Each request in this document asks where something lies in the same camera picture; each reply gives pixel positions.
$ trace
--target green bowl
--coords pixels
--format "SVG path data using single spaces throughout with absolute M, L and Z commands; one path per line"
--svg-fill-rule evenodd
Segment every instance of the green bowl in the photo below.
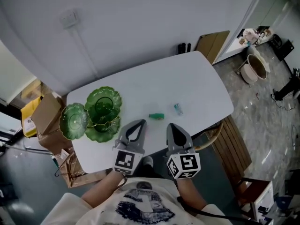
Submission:
M 120 117 L 116 117 L 112 122 L 107 122 L 103 125 L 95 125 L 88 127 L 85 134 L 92 141 L 98 143 L 108 142 L 118 132 L 120 128 Z
M 73 103 L 64 108 L 60 117 L 60 130 L 69 140 L 81 138 L 88 126 L 88 111 L 80 103 Z
M 94 124 L 105 124 L 113 121 L 120 113 L 122 98 L 111 87 L 101 87 L 90 93 L 85 109 Z

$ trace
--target forearm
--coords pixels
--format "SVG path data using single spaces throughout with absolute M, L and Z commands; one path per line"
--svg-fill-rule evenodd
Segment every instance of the forearm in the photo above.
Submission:
M 114 193 L 123 178 L 122 173 L 111 171 L 99 183 L 83 194 L 81 198 L 95 208 Z
M 177 185 L 179 194 L 187 205 L 198 210 L 202 210 L 207 205 L 191 179 L 178 179 Z

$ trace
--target marble floor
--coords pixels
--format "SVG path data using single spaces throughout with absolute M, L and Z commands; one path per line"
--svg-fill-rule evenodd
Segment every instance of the marble floor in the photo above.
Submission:
M 234 105 L 232 117 L 252 159 L 245 176 L 272 180 L 274 194 L 283 194 L 290 161 L 300 157 L 292 143 L 292 126 L 295 125 L 293 141 L 298 144 L 296 130 L 300 131 L 300 105 L 289 96 L 277 104 L 294 109 L 286 111 L 276 106 L 270 94 L 273 89 L 280 90 L 291 74 L 268 44 L 258 46 L 257 50 L 270 64 L 271 72 L 265 80 L 248 85 L 235 73 L 246 59 L 246 55 L 241 53 L 214 65 L 214 68 L 230 94 Z

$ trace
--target wall socket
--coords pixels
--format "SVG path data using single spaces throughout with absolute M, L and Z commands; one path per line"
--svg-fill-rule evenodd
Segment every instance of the wall socket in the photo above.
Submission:
M 68 29 L 79 23 L 75 9 L 67 10 L 60 15 L 60 23 L 64 29 Z

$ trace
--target white t-shirt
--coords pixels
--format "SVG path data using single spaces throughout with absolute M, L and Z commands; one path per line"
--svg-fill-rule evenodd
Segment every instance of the white t-shirt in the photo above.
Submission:
M 171 180 L 128 178 L 124 186 L 95 208 L 76 195 L 64 194 L 42 225 L 231 225 L 222 218 L 193 217 L 184 211 L 177 201 L 178 196 Z M 207 205 L 202 211 L 223 215 L 214 204 Z

